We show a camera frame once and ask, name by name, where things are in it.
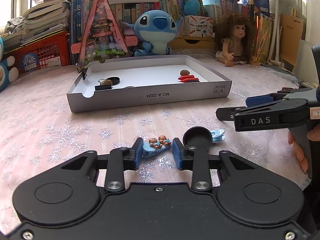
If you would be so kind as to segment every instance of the pivot bolt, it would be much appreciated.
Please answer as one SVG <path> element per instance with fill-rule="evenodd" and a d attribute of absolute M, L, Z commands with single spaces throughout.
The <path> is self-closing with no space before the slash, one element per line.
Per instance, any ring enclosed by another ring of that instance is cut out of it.
<path fill-rule="evenodd" d="M 285 235 L 285 240 L 293 240 L 295 239 L 296 237 L 296 234 L 294 232 L 288 232 L 286 235 Z"/>
<path fill-rule="evenodd" d="M 33 234 L 26 231 L 22 234 L 22 237 L 25 239 L 25 240 L 32 240 L 33 239 Z"/>
<path fill-rule="evenodd" d="M 156 192 L 163 192 L 164 189 L 163 189 L 163 187 L 156 187 L 156 188 L 155 188 L 155 191 L 156 191 Z"/>

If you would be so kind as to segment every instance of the blue gripper pad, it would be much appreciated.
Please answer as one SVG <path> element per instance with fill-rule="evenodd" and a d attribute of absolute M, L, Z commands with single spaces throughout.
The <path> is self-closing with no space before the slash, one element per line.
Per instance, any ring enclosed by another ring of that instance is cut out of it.
<path fill-rule="evenodd" d="M 139 143 L 139 146 L 136 150 L 136 155 L 134 158 L 134 165 L 137 170 L 139 169 L 139 166 L 142 160 L 142 154 L 143 154 L 143 140 L 141 140 L 141 142 Z"/>
<path fill-rule="evenodd" d="M 246 99 L 245 104 L 247 107 L 258 106 L 261 104 L 271 103 L 273 102 L 273 97 L 269 95 L 257 96 L 257 97 L 249 97 Z"/>
<path fill-rule="evenodd" d="M 182 169 L 181 151 L 175 140 L 172 140 L 172 155 L 176 163 L 177 169 Z"/>

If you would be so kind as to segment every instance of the white label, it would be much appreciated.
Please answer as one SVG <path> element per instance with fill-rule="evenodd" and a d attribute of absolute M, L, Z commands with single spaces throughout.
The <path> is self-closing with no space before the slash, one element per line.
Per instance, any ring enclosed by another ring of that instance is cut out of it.
<path fill-rule="evenodd" d="M 61 67 L 60 57 L 49 58 L 44 61 L 47 67 Z"/>
<path fill-rule="evenodd" d="M 28 71 L 28 70 L 30 70 L 30 69 L 32 69 L 32 68 L 35 68 L 35 67 L 37 67 L 37 63 L 32 63 L 32 64 L 30 64 L 30 65 L 25 66 L 25 67 L 24 67 L 24 70 L 25 70 L 25 71 Z"/>
<path fill-rule="evenodd" d="M 310 119 L 320 119 L 320 107 L 310 107 Z"/>

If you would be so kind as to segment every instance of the black measuring spoon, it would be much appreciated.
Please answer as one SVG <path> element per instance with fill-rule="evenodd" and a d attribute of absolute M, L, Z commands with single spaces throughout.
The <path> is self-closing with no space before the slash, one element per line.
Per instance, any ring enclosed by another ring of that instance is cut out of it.
<path fill-rule="evenodd" d="M 207 128 L 190 128 L 183 136 L 187 153 L 193 155 L 191 188 L 196 191 L 211 191 L 212 181 L 208 162 L 208 151 L 212 145 L 212 134 Z"/>

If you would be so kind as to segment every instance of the table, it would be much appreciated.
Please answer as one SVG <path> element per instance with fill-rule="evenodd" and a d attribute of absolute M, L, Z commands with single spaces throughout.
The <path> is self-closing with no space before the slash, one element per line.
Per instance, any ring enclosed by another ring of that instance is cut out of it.
<path fill-rule="evenodd" d="M 47 169 L 79 153 L 94 149 L 107 154 L 116 147 L 131 147 L 137 137 L 145 141 L 165 135 L 182 139 L 187 129 L 204 126 L 226 129 L 226 140 L 210 153 L 230 150 L 280 174 L 304 189 L 302 172 L 287 143 L 287 129 L 235 132 L 232 122 L 215 117 L 218 107 L 243 106 L 249 96 L 295 87 L 288 80 L 257 66 L 226 68 L 209 55 L 194 55 L 233 81 L 228 98 L 137 106 L 73 114 L 66 93 L 78 76 L 76 68 L 48 68 L 16 80 L 0 93 L 0 230 L 10 232 L 19 224 L 12 206 L 14 189 Z M 217 172 L 212 182 L 219 185 Z M 97 184 L 104 185 L 105 171 Z M 170 151 L 141 163 L 138 171 L 125 172 L 130 182 L 191 182 L 191 171 L 178 171 Z"/>

